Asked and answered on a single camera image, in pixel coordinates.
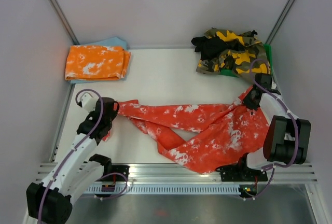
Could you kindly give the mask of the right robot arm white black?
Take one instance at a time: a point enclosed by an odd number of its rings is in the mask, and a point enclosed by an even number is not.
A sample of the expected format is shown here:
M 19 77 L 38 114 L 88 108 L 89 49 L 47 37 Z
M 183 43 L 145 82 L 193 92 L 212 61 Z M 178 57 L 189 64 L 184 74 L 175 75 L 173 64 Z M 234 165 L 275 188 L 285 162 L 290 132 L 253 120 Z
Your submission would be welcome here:
M 244 154 L 236 168 L 241 180 L 249 180 L 255 171 L 303 164 L 307 158 L 311 123 L 300 119 L 285 105 L 278 90 L 272 88 L 269 74 L 256 74 L 254 86 L 244 98 L 250 110 L 261 110 L 268 131 L 261 149 Z

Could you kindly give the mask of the red white tie-dye trousers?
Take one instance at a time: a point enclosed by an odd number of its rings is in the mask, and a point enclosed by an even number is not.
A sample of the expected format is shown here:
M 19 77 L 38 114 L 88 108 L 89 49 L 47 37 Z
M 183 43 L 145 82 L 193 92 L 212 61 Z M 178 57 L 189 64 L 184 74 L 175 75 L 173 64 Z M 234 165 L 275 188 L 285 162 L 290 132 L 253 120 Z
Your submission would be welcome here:
M 231 104 L 142 105 L 120 103 L 126 117 L 157 144 L 158 153 L 199 174 L 232 165 L 263 147 L 269 123 L 262 110 L 251 110 L 245 91 Z

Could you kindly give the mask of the camouflage yellow green trousers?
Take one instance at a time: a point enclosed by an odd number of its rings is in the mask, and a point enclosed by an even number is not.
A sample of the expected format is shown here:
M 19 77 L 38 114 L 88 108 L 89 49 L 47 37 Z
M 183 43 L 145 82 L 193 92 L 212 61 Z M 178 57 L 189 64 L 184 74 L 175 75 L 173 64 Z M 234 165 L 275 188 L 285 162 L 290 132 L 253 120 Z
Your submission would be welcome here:
M 200 54 L 196 72 L 231 75 L 252 83 L 253 74 L 271 74 L 270 61 L 255 30 L 237 34 L 231 30 L 212 28 L 191 43 Z

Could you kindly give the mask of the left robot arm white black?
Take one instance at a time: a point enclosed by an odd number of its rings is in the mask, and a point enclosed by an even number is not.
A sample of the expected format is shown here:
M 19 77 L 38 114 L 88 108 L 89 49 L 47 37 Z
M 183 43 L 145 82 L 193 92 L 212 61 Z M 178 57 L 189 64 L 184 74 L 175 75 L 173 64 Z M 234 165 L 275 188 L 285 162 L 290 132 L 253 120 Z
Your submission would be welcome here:
M 94 99 L 85 93 L 78 105 L 89 114 L 79 125 L 64 158 L 39 183 L 26 190 L 28 215 L 44 223 L 66 223 L 73 206 L 85 190 L 98 179 L 113 175 L 112 160 L 93 154 L 106 137 L 120 105 L 112 98 Z

